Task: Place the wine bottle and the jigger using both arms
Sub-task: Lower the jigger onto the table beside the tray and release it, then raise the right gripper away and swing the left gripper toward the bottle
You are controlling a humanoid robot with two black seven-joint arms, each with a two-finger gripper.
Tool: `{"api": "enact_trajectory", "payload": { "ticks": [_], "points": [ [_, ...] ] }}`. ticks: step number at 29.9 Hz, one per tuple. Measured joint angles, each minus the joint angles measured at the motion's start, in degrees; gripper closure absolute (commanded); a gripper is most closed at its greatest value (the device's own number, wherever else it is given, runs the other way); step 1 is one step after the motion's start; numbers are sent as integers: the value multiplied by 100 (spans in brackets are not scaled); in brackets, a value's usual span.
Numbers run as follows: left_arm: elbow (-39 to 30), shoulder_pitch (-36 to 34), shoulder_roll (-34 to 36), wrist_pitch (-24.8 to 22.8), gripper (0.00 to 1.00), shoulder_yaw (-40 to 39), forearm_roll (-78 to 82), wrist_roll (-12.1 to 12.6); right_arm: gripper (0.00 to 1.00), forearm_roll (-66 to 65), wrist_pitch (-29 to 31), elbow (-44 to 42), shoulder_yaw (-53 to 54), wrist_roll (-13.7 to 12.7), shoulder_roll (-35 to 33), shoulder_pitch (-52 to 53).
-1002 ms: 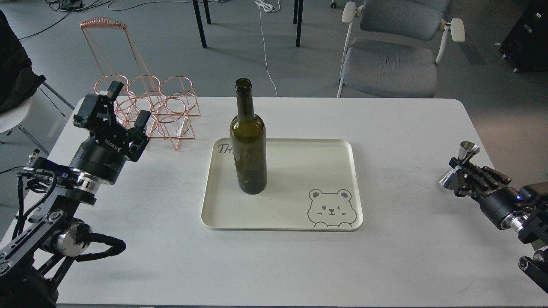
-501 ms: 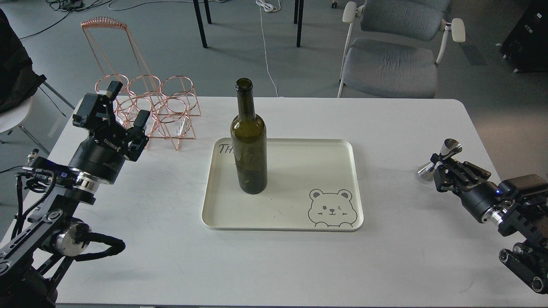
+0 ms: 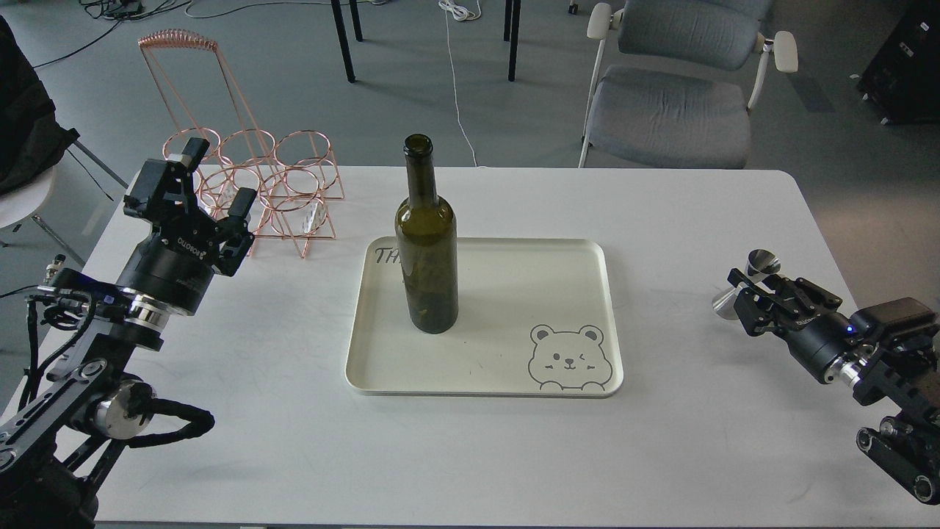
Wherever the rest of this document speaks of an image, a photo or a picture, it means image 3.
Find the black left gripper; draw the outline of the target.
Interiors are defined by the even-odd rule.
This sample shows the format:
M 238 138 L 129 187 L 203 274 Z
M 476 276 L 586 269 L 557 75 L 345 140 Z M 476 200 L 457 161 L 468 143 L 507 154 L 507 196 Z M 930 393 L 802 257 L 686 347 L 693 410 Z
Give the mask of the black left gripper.
M 231 277 L 254 244 L 248 228 L 256 190 L 240 187 L 228 215 L 212 221 L 198 205 L 192 174 L 209 141 L 188 139 L 179 161 L 148 159 L 123 199 L 123 213 L 153 227 L 117 284 L 194 314 L 215 275 Z

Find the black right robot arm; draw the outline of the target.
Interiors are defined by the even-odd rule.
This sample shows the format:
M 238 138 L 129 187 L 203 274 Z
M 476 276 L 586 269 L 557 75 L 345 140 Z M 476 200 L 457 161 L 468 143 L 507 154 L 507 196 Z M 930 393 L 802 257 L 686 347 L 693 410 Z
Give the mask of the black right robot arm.
M 819 383 L 843 381 L 861 406 L 887 398 L 899 411 L 856 444 L 921 503 L 938 502 L 938 315 L 900 298 L 852 316 L 842 299 L 805 278 L 728 275 L 733 312 L 749 336 L 773 334 Z

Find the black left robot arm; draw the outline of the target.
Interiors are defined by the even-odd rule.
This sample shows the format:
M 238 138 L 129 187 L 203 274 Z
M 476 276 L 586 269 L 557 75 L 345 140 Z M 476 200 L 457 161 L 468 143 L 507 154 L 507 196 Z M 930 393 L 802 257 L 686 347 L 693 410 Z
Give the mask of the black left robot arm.
M 255 190 L 239 188 L 222 220 L 198 203 L 194 175 L 208 150 L 192 137 L 178 158 L 145 161 L 123 211 L 151 232 L 116 284 L 65 268 L 28 298 L 73 335 L 47 359 L 32 354 L 17 413 L 2 425 L 4 528 L 92 528 L 98 489 L 126 448 L 214 427 L 211 412 L 162 399 L 126 372 L 132 353 L 158 351 L 168 318 L 194 314 L 212 278 L 234 275 L 254 243 Z

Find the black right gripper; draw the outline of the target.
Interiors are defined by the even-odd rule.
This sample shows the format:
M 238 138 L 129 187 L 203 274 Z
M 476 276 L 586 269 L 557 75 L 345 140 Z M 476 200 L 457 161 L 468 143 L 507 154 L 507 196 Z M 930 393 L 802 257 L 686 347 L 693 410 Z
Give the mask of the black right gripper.
M 843 299 L 832 292 L 805 278 L 790 280 L 779 274 L 763 280 L 773 291 L 766 292 L 738 268 L 732 268 L 727 279 L 731 285 L 745 284 L 733 305 L 745 333 L 756 337 L 772 332 L 782 338 L 790 355 L 819 383 L 833 383 L 844 367 L 860 358 L 860 335 L 837 311 Z

